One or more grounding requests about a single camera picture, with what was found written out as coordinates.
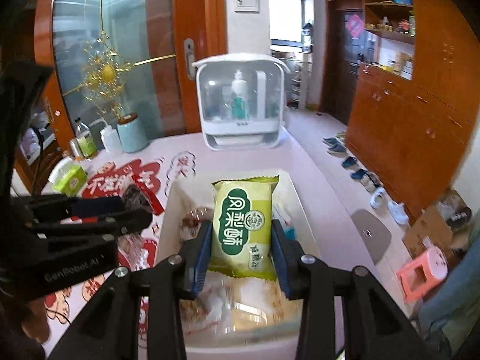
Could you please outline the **green pastry snack packet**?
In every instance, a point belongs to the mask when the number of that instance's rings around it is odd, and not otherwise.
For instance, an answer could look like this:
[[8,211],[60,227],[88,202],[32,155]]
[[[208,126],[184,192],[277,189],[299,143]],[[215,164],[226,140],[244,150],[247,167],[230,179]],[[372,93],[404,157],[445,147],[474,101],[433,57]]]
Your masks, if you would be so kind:
[[271,258],[272,194],[279,176],[217,180],[209,269],[223,275],[277,279]]

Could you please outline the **green tissue box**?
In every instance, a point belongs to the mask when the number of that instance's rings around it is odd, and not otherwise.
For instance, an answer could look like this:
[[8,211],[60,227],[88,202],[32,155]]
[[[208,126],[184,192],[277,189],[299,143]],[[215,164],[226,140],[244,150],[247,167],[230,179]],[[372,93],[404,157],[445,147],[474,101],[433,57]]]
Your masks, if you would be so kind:
[[52,189],[68,197],[75,197],[83,188],[87,181],[87,174],[82,166],[74,165],[65,175],[63,175]]

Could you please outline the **small metal can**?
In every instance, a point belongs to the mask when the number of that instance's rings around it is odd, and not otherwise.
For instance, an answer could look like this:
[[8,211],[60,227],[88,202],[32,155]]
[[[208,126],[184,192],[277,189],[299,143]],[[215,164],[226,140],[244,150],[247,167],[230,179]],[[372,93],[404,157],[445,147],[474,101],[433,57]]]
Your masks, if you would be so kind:
[[75,160],[78,162],[82,161],[85,157],[80,149],[77,139],[73,138],[69,144],[72,151],[72,156],[75,158]]

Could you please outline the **pink plastic stool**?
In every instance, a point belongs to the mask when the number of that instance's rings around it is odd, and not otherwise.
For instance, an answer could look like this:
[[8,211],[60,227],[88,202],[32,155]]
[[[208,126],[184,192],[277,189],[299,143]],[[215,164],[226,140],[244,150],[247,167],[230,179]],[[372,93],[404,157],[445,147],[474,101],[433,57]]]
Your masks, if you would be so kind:
[[396,276],[405,303],[414,303],[437,287],[448,276],[448,263],[437,246],[431,246],[417,258],[403,265]]

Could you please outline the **green label clear bottle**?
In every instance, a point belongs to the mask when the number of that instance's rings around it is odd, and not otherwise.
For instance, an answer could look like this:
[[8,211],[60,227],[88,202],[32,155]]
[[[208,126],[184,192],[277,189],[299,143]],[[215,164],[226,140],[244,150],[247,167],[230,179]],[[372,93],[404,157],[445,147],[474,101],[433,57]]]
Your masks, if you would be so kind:
[[75,119],[76,123],[76,141],[85,158],[93,158],[98,150],[95,145],[95,140],[88,127],[80,117]]

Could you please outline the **white plastic storage bin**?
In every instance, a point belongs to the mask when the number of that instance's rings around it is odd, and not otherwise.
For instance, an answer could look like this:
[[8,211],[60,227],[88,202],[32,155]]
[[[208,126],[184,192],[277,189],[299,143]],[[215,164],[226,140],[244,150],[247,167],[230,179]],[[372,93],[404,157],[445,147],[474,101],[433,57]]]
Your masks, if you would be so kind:
[[195,301],[181,303],[188,359],[293,359],[302,303],[287,300],[281,291],[268,220],[279,220],[304,252],[319,252],[289,173],[206,173],[174,181],[158,261],[178,253],[197,234],[193,215],[210,219],[214,231],[203,289]]

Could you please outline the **white squeeze bottle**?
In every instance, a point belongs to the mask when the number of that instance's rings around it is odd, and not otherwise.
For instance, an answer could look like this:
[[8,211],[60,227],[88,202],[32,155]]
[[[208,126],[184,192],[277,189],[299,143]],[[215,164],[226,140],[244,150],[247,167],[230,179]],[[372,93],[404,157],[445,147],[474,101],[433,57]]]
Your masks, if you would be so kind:
[[100,130],[100,137],[106,152],[111,155],[121,155],[124,151],[117,130],[103,118],[95,119],[90,124],[91,127],[99,125],[103,125],[103,128]]

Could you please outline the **light blue canister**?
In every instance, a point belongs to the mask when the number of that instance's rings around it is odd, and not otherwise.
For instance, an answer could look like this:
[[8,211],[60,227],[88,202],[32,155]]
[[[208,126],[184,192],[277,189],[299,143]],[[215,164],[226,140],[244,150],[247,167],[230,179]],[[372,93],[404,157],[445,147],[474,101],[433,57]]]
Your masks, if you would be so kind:
[[136,112],[120,117],[117,120],[117,131],[126,153],[138,152],[149,145],[145,129]]

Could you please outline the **grey round chair seat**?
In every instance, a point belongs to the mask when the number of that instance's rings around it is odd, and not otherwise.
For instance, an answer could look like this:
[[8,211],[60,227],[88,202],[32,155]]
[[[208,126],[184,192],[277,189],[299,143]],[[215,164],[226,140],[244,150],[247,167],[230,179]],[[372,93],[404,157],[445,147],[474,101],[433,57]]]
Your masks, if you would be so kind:
[[351,218],[370,258],[377,265],[391,244],[391,232],[380,219],[365,209],[355,211]]

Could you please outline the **cardboard box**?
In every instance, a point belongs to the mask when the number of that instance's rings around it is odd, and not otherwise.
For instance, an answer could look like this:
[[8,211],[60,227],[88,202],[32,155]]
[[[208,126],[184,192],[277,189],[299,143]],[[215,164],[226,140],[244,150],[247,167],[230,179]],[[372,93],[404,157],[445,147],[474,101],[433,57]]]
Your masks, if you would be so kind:
[[473,219],[468,219],[458,229],[448,225],[448,219],[465,208],[468,208],[467,204],[455,189],[449,189],[426,208],[403,236],[403,244],[411,258],[420,256],[431,246],[437,246],[449,260],[454,250],[467,246]]

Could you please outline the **gold ornament decoration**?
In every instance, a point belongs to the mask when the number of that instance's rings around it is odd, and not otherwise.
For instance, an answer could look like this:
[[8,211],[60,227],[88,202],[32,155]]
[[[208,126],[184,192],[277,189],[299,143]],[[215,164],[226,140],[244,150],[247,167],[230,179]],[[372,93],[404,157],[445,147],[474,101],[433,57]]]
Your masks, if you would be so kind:
[[112,113],[117,119],[124,114],[122,96],[127,74],[134,68],[176,57],[175,54],[168,54],[129,62],[110,44],[110,38],[104,29],[100,31],[95,43],[86,42],[83,52],[87,55],[82,68],[84,78],[78,85],[63,92],[62,97],[80,93],[83,99],[94,104],[100,116]]

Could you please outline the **white cosmetic organizer case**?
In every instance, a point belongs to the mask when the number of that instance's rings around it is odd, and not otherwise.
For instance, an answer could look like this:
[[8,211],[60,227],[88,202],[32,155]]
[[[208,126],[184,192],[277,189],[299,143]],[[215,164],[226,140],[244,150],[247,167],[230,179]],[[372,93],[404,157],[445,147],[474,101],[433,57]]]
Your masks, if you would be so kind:
[[192,67],[202,136],[209,149],[278,145],[290,73],[284,62],[269,55],[232,53],[201,59]]

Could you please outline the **wooden wardrobe cabinet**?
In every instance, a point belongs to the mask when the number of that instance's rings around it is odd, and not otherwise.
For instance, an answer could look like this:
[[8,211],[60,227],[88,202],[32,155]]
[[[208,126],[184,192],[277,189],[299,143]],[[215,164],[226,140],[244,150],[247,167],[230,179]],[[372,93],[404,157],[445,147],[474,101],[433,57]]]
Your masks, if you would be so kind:
[[452,183],[479,113],[479,39],[452,0],[364,0],[365,27],[413,46],[412,75],[362,64],[346,146],[416,219]]

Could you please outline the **white wall switch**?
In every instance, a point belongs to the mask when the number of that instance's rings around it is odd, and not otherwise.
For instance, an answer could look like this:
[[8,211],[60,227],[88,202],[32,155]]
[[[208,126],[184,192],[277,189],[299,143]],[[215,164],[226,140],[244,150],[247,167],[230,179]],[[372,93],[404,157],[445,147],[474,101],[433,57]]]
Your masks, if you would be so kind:
[[233,10],[236,13],[259,13],[260,0],[234,0]]

